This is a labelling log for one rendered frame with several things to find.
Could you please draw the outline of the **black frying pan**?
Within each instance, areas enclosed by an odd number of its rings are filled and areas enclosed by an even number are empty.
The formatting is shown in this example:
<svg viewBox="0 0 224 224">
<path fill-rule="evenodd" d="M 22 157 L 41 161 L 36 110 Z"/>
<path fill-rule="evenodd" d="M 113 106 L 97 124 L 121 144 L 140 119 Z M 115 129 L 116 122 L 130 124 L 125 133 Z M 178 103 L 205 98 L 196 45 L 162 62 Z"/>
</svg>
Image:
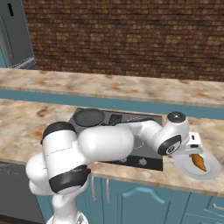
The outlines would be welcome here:
<svg viewBox="0 0 224 224">
<path fill-rule="evenodd" d="M 96 108 L 85 108 L 75 113 L 73 120 L 81 127 L 94 127 L 104 120 L 104 113 Z"/>
</svg>

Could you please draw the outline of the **arched teal cupboard door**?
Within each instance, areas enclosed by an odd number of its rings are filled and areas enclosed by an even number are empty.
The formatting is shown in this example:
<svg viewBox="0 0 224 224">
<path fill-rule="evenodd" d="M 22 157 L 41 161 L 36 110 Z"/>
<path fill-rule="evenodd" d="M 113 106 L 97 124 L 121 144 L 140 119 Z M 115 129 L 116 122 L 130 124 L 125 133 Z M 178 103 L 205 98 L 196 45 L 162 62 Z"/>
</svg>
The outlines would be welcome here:
<svg viewBox="0 0 224 224">
<path fill-rule="evenodd" d="M 105 224 L 181 223 L 189 192 L 110 179 L 107 205 L 106 180 L 101 180 Z"/>
</svg>

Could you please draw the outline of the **white round plate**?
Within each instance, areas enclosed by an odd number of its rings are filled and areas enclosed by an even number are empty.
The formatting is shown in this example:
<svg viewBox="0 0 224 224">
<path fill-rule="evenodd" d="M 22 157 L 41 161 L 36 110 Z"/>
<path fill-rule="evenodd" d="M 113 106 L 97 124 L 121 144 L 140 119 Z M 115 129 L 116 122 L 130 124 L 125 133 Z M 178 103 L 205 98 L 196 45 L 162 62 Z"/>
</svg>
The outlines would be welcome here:
<svg viewBox="0 0 224 224">
<path fill-rule="evenodd" d="M 202 171 L 193 164 L 192 155 L 176 155 L 173 157 L 173 162 L 180 172 L 192 179 L 216 179 L 221 174 L 221 165 L 219 161 L 213 154 L 207 151 L 204 151 L 200 155 L 204 159 L 206 171 Z"/>
</svg>

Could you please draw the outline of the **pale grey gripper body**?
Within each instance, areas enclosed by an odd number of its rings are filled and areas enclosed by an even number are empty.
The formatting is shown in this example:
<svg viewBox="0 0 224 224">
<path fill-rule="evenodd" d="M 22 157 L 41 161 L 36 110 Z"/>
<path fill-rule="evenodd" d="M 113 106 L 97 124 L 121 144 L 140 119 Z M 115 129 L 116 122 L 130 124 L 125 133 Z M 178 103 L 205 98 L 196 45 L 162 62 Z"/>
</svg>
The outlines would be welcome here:
<svg viewBox="0 0 224 224">
<path fill-rule="evenodd" d="M 203 152 L 204 150 L 201 146 L 197 144 L 191 144 L 179 147 L 174 152 L 174 155 L 192 155 L 192 154 L 201 154 Z"/>
</svg>

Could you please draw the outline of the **black glass hob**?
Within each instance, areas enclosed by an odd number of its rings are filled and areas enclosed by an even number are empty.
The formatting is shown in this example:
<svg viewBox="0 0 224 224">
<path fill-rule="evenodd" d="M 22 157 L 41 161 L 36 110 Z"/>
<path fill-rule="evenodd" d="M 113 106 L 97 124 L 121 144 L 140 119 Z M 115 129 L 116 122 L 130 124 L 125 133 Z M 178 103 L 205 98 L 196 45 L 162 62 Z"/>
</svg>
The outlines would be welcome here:
<svg viewBox="0 0 224 224">
<path fill-rule="evenodd" d="M 131 114 L 124 112 L 115 112 L 111 110 L 99 109 L 104 113 L 104 120 L 97 126 L 115 126 L 117 124 L 129 127 L 134 132 L 134 147 L 132 152 L 126 157 L 127 162 L 122 163 L 119 160 L 108 161 L 108 164 L 125 165 L 135 168 L 148 169 L 153 171 L 163 170 L 163 157 L 152 148 L 153 136 L 162 129 L 162 117 L 158 115 Z M 69 122 L 74 126 L 77 134 L 90 127 L 81 127 L 74 122 L 74 114 Z M 145 158 L 146 165 L 140 165 L 139 160 Z"/>
</svg>

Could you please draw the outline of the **dark grey dishwasher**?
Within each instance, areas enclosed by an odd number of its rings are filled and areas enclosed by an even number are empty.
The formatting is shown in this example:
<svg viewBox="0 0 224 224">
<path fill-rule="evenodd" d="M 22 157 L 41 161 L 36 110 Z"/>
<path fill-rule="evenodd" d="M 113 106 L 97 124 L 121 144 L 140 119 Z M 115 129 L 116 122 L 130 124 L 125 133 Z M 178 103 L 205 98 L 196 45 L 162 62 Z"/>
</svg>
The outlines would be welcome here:
<svg viewBox="0 0 224 224">
<path fill-rule="evenodd" d="M 44 224 L 22 164 L 0 162 L 0 218 L 13 224 Z"/>
</svg>

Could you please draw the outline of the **plain teal cupboard door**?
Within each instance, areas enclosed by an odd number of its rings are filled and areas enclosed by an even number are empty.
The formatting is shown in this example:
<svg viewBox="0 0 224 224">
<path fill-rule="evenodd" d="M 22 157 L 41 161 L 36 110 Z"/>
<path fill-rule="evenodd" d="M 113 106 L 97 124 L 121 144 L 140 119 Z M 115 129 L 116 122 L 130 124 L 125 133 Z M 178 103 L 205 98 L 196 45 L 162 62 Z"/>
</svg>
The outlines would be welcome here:
<svg viewBox="0 0 224 224">
<path fill-rule="evenodd" d="M 100 178 L 94 177 L 94 188 L 96 202 L 93 202 L 91 178 L 88 178 L 87 189 L 78 197 L 77 204 L 80 211 L 87 217 L 89 224 L 103 224 L 102 211 L 102 182 Z"/>
</svg>

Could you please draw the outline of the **grey steel fridge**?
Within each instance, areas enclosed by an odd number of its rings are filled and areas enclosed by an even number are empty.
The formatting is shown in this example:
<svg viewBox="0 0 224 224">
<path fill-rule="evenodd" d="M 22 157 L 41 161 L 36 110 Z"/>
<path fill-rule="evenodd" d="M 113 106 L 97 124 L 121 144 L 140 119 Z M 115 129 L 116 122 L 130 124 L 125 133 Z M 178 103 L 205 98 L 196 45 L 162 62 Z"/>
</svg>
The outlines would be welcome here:
<svg viewBox="0 0 224 224">
<path fill-rule="evenodd" d="M 0 0 L 0 68 L 37 68 L 22 0 Z"/>
</svg>

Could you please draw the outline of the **teal drawer front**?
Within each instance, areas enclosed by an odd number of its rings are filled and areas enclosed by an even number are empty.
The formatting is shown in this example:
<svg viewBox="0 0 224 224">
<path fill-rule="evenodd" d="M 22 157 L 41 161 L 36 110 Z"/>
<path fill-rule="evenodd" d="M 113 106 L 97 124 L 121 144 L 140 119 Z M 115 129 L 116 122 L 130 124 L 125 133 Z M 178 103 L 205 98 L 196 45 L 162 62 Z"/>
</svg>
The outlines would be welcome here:
<svg viewBox="0 0 224 224">
<path fill-rule="evenodd" d="M 224 198 L 192 193 L 185 212 L 211 219 L 224 220 Z"/>
</svg>

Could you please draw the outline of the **orange-brown croissant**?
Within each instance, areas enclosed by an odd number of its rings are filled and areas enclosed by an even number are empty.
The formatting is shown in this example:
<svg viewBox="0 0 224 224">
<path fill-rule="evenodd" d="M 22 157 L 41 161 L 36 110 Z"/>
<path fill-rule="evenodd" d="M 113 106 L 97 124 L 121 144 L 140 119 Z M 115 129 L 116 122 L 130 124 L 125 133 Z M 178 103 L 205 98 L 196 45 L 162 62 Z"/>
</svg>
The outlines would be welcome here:
<svg viewBox="0 0 224 224">
<path fill-rule="evenodd" d="M 204 159 L 200 154 L 192 154 L 192 162 L 196 167 L 201 169 L 203 172 L 207 170 L 204 163 Z"/>
</svg>

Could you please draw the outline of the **teal raised counter panel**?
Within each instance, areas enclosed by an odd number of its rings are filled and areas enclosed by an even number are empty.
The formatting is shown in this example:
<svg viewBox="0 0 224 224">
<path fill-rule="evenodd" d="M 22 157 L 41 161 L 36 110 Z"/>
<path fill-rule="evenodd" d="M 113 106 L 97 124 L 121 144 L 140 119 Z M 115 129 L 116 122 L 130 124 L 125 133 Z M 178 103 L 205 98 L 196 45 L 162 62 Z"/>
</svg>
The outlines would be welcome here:
<svg viewBox="0 0 224 224">
<path fill-rule="evenodd" d="M 30 91 L 0 89 L 0 98 L 26 102 L 44 102 L 61 105 L 93 107 L 101 109 L 129 110 L 145 113 L 168 115 L 172 111 L 179 111 L 186 116 L 224 120 L 224 108 L 210 108 L 186 106 L 147 101 L 127 101 L 107 98 L 94 98 L 71 94 L 50 94 Z"/>
</svg>

